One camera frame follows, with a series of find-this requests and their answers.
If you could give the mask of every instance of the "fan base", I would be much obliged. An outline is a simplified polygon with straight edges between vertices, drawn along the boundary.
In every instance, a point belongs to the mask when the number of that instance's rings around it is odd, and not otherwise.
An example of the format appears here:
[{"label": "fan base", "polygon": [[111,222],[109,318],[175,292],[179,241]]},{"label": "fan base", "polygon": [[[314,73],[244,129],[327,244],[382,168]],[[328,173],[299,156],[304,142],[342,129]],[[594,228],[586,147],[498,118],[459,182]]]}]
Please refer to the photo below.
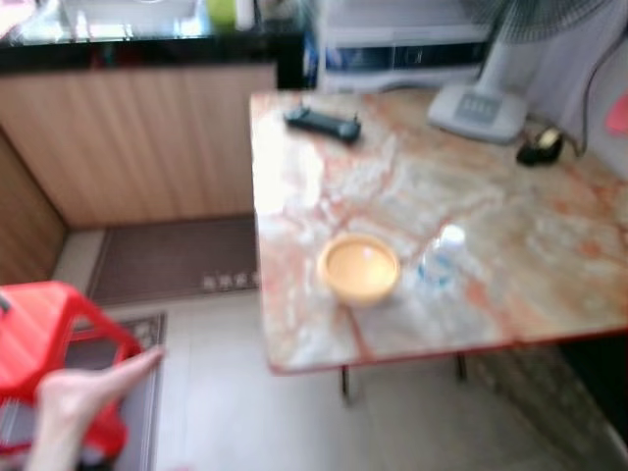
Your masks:
[{"label": "fan base", "polygon": [[512,93],[451,84],[432,102],[428,121],[465,137],[507,144],[523,130],[527,114],[526,102]]}]

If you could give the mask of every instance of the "black countertop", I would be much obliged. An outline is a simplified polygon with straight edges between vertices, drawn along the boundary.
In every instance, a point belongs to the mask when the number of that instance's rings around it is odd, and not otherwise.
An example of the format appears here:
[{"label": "black countertop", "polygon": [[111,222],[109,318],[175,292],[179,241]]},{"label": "black countertop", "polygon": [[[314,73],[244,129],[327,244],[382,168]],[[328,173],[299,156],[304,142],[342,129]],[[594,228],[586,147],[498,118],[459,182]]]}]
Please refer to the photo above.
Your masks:
[{"label": "black countertop", "polygon": [[303,87],[308,15],[302,10],[280,21],[258,16],[254,27],[237,30],[213,25],[200,1],[185,21],[70,27],[58,5],[48,0],[0,40],[0,74],[276,63],[278,88]]}]

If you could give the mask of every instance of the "sink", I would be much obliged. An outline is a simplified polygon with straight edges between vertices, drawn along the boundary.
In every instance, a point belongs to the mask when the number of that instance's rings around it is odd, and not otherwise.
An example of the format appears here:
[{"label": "sink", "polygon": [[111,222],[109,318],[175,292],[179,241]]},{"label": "sink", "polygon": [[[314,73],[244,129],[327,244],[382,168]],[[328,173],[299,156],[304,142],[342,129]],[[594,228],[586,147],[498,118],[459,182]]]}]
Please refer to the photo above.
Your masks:
[{"label": "sink", "polygon": [[160,25],[191,18],[197,0],[61,0],[71,26]]}]

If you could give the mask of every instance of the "electrical cord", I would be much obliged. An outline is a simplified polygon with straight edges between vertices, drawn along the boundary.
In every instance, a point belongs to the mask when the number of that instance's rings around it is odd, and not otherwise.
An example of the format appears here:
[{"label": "electrical cord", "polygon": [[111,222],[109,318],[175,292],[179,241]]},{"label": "electrical cord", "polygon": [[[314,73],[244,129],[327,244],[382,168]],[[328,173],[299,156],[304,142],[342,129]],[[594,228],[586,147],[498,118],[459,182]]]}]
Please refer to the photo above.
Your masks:
[{"label": "electrical cord", "polygon": [[602,66],[606,63],[606,61],[619,49],[619,46],[623,44],[626,40],[626,35],[624,33],[620,34],[617,39],[615,39],[604,51],[604,53],[600,56],[600,58],[594,64],[594,67],[589,75],[589,79],[587,80],[587,85],[585,86],[585,90],[583,93],[583,103],[582,103],[582,138],[581,145],[578,151],[578,156],[582,157],[589,148],[589,101],[591,99],[591,88],[593,82],[596,78],[596,75],[602,68]]}]

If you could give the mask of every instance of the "table leg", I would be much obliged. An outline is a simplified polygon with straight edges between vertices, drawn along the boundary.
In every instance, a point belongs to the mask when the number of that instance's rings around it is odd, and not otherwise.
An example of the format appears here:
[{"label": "table leg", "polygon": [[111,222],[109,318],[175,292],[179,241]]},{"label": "table leg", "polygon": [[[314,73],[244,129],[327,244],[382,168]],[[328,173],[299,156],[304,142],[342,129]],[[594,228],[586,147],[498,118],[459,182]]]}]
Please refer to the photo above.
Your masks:
[{"label": "table leg", "polygon": [[455,376],[460,382],[467,381],[467,360],[462,353],[455,355]]},{"label": "table leg", "polygon": [[346,366],[340,366],[340,393],[345,402],[349,401],[349,369]]}]

